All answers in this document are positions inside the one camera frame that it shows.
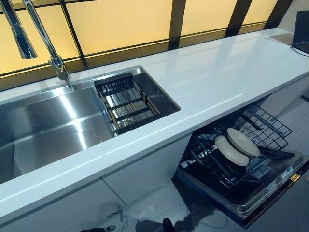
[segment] white countertop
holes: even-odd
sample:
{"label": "white countertop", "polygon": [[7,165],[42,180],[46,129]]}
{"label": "white countertop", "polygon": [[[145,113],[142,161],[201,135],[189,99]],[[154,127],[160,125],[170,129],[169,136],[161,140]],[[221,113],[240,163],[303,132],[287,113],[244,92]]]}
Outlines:
{"label": "white countertop", "polygon": [[[0,185],[0,224],[115,170],[297,80],[308,59],[269,29],[74,73],[72,81],[141,65],[181,110]],[[57,78],[0,93],[0,101],[59,85]]]}

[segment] chrome faucet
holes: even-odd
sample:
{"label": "chrome faucet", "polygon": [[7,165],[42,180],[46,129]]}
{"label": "chrome faucet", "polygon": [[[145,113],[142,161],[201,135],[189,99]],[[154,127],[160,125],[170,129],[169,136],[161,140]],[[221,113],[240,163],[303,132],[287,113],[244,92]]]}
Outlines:
{"label": "chrome faucet", "polygon": [[[63,63],[63,60],[57,54],[52,42],[50,41],[46,33],[46,30],[38,16],[38,13],[36,12],[33,6],[32,1],[31,0],[22,0],[22,1],[50,54],[50,60],[48,61],[48,63],[55,69],[57,77],[60,80],[64,80],[69,87],[72,87],[69,81],[70,74],[65,64]],[[21,57],[23,59],[37,57],[31,42],[29,41],[23,27],[21,26],[21,23],[19,21],[19,18],[16,14],[16,11],[13,7],[11,0],[0,0],[0,5],[3,9],[3,12],[7,20],[9,21]]]}

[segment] open dishwasher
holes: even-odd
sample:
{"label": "open dishwasher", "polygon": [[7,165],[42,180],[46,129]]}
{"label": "open dishwasher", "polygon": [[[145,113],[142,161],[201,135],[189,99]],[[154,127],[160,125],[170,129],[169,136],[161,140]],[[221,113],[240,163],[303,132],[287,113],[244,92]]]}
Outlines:
{"label": "open dishwasher", "polygon": [[[259,155],[239,151],[228,139],[228,128],[249,138]],[[194,131],[175,177],[247,228],[299,178],[297,172],[307,161],[298,152],[284,150],[291,133],[252,103]],[[248,164],[237,165],[223,155],[216,144],[216,138],[222,136],[246,156]]]}

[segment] dish drying rack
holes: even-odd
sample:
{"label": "dish drying rack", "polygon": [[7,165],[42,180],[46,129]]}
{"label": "dish drying rack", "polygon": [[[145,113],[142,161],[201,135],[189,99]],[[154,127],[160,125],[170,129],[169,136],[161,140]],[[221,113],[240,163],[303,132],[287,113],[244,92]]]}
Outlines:
{"label": "dish drying rack", "polygon": [[95,81],[95,86],[111,117],[112,128],[118,135],[135,129],[160,114],[147,95],[134,83],[130,72]]}
{"label": "dish drying rack", "polygon": [[[215,145],[215,137],[226,137],[228,128],[239,130],[260,150],[260,156],[249,157],[246,167],[229,161]],[[195,131],[184,152],[180,167],[186,168],[197,162],[228,188],[244,180],[258,182],[271,171],[263,162],[268,158],[277,158],[276,153],[288,145],[285,137],[291,132],[265,110],[252,103]]]}

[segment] white plate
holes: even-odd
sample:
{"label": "white plate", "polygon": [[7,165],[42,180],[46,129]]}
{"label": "white plate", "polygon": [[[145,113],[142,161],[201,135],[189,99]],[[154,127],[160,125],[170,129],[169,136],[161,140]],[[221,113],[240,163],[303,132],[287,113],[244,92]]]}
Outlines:
{"label": "white plate", "polygon": [[234,164],[243,167],[249,164],[249,158],[233,148],[224,136],[220,135],[216,137],[214,142],[216,143],[219,151]]}
{"label": "white plate", "polygon": [[257,146],[246,135],[234,128],[227,129],[228,140],[242,153],[248,156],[259,156],[260,151]]}

